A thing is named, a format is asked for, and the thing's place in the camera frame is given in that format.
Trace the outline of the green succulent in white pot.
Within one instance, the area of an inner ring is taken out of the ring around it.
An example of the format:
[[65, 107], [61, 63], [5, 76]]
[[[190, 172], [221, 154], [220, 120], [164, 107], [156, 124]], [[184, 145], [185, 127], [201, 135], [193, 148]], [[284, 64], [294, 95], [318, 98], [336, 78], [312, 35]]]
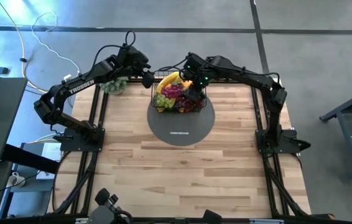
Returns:
[[100, 84], [100, 88], [109, 95], [119, 95], [125, 91], [128, 80], [128, 77], [119, 77], [116, 80]]

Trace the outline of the pink grape bunch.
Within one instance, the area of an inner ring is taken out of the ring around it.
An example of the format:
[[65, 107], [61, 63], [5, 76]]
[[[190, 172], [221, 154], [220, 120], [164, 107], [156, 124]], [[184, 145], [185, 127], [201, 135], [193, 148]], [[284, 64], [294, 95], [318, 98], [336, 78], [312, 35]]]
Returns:
[[161, 93], [169, 99], [178, 98], [183, 93], [183, 85], [168, 85], [162, 88]]

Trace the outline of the white paper sheet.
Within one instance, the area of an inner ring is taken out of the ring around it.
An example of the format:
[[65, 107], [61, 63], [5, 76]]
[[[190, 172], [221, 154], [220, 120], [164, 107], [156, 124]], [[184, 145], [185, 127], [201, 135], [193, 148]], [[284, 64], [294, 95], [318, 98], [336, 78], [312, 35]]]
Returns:
[[[61, 159], [61, 144], [60, 143], [45, 143], [43, 146], [42, 156], [47, 159], [51, 159], [53, 161], [59, 162]], [[38, 171], [36, 179], [37, 180], [52, 180], [54, 179], [54, 174]]]

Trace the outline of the green grape bunch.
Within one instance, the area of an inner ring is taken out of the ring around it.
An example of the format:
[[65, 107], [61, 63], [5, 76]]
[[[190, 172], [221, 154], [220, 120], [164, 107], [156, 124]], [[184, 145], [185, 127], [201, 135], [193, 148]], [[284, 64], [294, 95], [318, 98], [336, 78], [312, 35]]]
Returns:
[[157, 93], [154, 97], [154, 106], [157, 108], [171, 109], [175, 104], [175, 98], [167, 98], [163, 94]]

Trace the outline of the yellow banana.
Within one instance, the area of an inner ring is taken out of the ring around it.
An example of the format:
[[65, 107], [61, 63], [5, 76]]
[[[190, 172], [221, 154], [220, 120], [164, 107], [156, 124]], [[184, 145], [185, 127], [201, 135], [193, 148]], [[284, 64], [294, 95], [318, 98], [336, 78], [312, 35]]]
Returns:
[[166, 87], [168, 84], [171, 84], [173, 82], [180, 81], [182, 81], [182, 79], [180, 78], [180, 72], [173, 72], [160, 81], [160, 83], [157, 85], [156, 91], [157, 93], [161, 93], [163, 87]]

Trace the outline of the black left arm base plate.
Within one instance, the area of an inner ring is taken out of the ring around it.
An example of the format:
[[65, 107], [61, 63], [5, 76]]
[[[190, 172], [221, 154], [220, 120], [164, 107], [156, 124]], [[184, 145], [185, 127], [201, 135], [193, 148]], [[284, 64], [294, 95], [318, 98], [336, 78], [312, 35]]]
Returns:
[[105, 129], [95, 128], [85, 133], [66, 128], [62, 135], [54, 136], [61, 143], [61, 151], [98, 152], [103, 148]]

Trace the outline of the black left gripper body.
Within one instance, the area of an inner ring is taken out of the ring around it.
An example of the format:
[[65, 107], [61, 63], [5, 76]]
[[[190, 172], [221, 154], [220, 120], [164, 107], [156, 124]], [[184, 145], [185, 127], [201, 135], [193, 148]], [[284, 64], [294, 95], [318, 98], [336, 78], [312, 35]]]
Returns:
[[116, 56], [117, 62], [123, 67], [131, 71], [131, 76], [143, 77], [146, 75], [145, 68], [150, 69], [149, 59], [141, 51], [135, 47], [123, 44]]

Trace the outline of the black desk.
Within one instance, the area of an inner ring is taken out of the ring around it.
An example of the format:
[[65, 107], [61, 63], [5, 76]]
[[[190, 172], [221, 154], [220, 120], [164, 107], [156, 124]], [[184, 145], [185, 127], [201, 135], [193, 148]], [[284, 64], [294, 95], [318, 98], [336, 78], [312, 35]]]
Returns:
[[26, 83], [25, 78], [0, 78], [0, 161], [54, 174], [59, 167], [58, 162], [7, 143]]

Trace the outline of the white mug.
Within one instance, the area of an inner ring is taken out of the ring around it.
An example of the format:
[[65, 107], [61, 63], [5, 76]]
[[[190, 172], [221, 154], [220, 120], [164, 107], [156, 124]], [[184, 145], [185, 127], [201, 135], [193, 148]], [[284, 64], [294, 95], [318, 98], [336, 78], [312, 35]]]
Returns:
[[18, 172], [13, 172], [7, 180], [6, 187], [21, 188], [24, 184], [25, 178], [20, 176]]

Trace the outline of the small black device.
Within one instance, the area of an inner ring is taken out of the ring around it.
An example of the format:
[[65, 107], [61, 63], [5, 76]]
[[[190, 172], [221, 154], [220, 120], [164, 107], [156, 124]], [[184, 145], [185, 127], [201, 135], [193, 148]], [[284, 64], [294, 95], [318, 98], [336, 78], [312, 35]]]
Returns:
[[203, 223], [206, 224], [222, 224], [222, 216], [211, 211], [211, 210], [205, 210], [202, 220]]

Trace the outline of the grey round woven placemat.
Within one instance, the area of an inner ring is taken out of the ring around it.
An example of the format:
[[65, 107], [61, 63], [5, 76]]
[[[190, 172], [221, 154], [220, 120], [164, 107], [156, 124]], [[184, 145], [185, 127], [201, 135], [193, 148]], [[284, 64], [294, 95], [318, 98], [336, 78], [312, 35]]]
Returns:
[[161, 141], [173, 146], [189, 146], [202, 141], [215, 124], [215, 109], [208, 98], [199, 112], [158, 112], [151, 103], [147, 109], [147, 122]]

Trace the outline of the black jointed device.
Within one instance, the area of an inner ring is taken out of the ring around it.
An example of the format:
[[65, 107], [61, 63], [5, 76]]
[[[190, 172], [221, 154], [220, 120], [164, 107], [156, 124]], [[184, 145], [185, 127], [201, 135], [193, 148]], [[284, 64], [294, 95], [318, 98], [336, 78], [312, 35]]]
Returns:
[[98, 208], [92, 211], [86, 224], [134, 224], [132, 215], [116, 207], [118, 196], [102, 188], [95, 197]]

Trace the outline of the dark red grape bunch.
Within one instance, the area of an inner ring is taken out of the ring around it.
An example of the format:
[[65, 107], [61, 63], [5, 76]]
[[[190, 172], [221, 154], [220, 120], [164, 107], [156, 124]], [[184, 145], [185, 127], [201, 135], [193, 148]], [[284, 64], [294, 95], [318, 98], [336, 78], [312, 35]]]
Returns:
[[191, 99], [182, 96], [176, 99], [173, 109], [176, 109], [181, 113], [199, 112], [203, 108], [203, 105], [203, 100], [192, 101]]

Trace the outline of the silver frame bracket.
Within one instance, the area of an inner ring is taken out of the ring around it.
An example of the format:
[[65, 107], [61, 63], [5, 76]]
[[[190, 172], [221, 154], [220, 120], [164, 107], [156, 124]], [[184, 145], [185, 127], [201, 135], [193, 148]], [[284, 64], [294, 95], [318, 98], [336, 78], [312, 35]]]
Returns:
[[283, 220], [277, 219], [250, 219], [249, 224], [285, 224]]

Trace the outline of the black aluminium table frame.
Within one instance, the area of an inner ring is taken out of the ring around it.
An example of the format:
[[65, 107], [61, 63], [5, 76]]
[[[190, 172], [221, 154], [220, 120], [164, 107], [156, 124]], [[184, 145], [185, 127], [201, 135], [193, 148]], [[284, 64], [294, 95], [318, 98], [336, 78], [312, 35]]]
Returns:
[[171, 146], [154, 136], [147, 122], [151, 92], [130, 84], [119, 96], [98, 93], [97, 115], [106, 131], [93, 181], [72, 203], [91, 213], [103, 188], [135, 222], [192, 222], [206, 210], [223, 218], [272, 216], [263, 161], [256, 147], [256, 93], [243, 84], [211, 84], [215, 108], [209, 135], [191, 146]]

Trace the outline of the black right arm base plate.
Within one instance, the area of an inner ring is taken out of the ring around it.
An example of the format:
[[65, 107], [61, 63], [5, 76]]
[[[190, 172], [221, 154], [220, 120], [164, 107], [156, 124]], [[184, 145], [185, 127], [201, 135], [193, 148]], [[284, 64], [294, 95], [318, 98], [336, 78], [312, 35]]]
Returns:
[[297, 132], [293, 129], [283, 129], [270, 133], [260, 129], [255, 132], [257, 149], [261, 154], [294, 154], [308, 149], [311, 144], [297, 139]]

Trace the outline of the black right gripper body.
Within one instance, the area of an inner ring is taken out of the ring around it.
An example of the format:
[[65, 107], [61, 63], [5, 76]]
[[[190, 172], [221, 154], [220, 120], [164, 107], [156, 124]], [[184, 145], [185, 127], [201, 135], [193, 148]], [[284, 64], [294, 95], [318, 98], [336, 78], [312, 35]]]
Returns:
[[211, 77], [205, 69], [206, 61], [195, 53], [189, 52], [182, 69], [182, 79], [191, 81], [191, 89], [202, 91], [210, 82]]

